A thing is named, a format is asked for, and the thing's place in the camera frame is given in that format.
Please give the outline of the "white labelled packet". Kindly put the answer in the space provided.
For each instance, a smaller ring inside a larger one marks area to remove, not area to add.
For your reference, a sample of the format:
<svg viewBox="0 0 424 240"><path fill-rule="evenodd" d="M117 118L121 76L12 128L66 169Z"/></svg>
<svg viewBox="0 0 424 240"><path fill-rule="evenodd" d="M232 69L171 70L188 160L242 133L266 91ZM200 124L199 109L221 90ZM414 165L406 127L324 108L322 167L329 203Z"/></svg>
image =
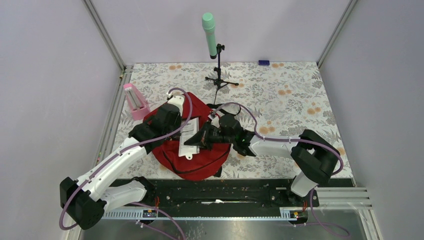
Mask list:
<svg viewBox="0 0 424 240"><path fill-rule="evenodd" d="M178 156L191 161L194 155L200 153L200 148L195 145L186 145L185 142L199 131L199 118L192 118L181 130L179 138Z"/></svg>

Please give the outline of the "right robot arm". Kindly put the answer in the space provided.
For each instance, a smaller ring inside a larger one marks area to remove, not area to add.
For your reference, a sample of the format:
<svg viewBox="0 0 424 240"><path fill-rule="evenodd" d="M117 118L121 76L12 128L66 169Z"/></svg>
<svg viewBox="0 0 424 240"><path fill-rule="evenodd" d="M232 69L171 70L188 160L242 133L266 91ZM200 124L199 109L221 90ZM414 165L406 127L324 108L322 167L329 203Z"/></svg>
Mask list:
<svg viewBox="0 0 424 240"><path fill-rule="evenodd" d="M306 129L299 136L260 137L244 129L231 114L207 121L184 144L208 150L215 144L231 144L243 156L292 158L300 168L286 193L287 201L293 206L301 205L313 188L330 181L340 156L313 130Z"/></svg>

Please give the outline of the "pink metronome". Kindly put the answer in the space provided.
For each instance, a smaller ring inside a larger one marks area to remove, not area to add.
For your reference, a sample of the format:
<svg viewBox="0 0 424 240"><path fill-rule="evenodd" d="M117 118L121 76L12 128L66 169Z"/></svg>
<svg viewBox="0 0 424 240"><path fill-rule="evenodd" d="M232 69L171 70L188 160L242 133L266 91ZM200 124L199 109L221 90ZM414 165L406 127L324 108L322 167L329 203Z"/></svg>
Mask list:
<svg viewBox="0 0 424 240"><path fill-rule="evenodd" d="M132 83L124 84L123 90L133 120L143 120L151 112L145 96Z"/></svg>

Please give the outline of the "mint green microphone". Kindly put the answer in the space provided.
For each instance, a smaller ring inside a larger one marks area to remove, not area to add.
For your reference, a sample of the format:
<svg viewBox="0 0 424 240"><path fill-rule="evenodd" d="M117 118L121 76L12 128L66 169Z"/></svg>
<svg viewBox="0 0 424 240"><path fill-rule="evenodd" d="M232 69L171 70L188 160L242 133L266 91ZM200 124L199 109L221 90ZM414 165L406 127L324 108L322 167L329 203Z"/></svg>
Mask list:
<svg viewBox="0 0 424 240"><path fill-rule="evenodd" d="M202 15L202 28L205 32L209 56L215 59L218 54L217 43L215 37L216 21L212 13L206 12Z"/></svg>

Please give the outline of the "red backpack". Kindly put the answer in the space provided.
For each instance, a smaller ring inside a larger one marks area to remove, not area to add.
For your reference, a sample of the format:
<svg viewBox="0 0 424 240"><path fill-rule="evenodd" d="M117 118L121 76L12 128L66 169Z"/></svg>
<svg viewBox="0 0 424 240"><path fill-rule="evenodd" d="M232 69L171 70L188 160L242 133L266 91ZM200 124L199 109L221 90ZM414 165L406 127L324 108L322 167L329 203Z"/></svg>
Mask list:
<svg viewBox="0 0 424 240"><path fill-rule="evenodd" d="M212 149L199 148L199 153L192 160L179 157L179 143L182 128L193 118L199 118L199 129L209 120L208 116L217 108L213 104L205 104L194 94L187 94L190 100L184 101L183 113L178 107L164 103L143 119L143 122L129 133L139 142L153 140L145 144L147 153L152 153L158 162L190 181L201 181L211 176L220 177L221 169L227 160L231 144L214 144Z"/></svg>

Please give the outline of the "black microphone tripod stand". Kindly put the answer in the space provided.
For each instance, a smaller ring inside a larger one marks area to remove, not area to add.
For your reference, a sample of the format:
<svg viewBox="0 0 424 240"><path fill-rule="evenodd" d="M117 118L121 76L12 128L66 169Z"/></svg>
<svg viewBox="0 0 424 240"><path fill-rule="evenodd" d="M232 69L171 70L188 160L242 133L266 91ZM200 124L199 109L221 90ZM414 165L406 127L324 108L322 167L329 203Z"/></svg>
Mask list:
<svg viewBox="0 0 424 240"><path fill-rule="evenodd" d="M229 82L229 81L225 81L222 79L222 69L221 69L221 52L225 50L225 46L218 43L216 45L216 52L217 52L217 67L214 67L213 71L216 72L217 74L217 78L210 78L210 77L205 77L206 81L212 81L213 85L216 86L216 90L215 90L215 96L214 96L214 100L213 103L216 103L216 99L217 99L217 95L218 95L218 91L220 89L222 89L223 87L227 86L227 85L233 85L233 86L239 86L239 83L236 82Z"/></svg>

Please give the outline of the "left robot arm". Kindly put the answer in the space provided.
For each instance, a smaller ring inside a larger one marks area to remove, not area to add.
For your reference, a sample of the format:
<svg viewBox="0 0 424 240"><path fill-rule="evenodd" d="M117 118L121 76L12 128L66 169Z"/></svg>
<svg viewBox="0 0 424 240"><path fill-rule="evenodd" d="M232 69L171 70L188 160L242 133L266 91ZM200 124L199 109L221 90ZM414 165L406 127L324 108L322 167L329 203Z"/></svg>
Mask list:
<svg viewBox="0 0 424 240"><path fill-rule="evenodd" d="M182 121L184 111L193 113L193 104L168 100L147 119L136 125L121 145L102 162L76 179L64 178L59 184L62 211L61 230L79 226L87 230L96 225L104 213L140 202L152 204L155 192L139 180L112 187L111 184L134 162L146 157L169 137L179 133L188 123Z"/></svg>

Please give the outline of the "small blue block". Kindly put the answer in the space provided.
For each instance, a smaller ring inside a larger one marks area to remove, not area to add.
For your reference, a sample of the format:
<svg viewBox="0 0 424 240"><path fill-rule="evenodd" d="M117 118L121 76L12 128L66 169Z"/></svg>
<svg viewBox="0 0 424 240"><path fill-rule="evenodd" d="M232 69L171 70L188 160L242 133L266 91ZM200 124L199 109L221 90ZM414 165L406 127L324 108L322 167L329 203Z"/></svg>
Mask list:
<svg viewBox="0 0 424 240"><path fill-rule="evenodd" d="M270 61L269 60L258 60L258 65L259 66L269 66Z"/></svg>

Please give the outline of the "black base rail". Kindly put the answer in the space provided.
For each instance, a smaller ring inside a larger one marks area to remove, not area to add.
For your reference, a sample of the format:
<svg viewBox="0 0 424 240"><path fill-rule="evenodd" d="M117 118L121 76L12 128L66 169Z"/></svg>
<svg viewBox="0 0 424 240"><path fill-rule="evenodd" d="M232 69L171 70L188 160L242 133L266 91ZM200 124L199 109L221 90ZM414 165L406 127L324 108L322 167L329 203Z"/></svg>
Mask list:
<svg viewBox="0 0 424 240"><path fill-rule="evenodd" d="M268 218L280 209L319 207L318 194L289 196L290 179L149 179L142 204L158 207L172 217Z"/></svg>

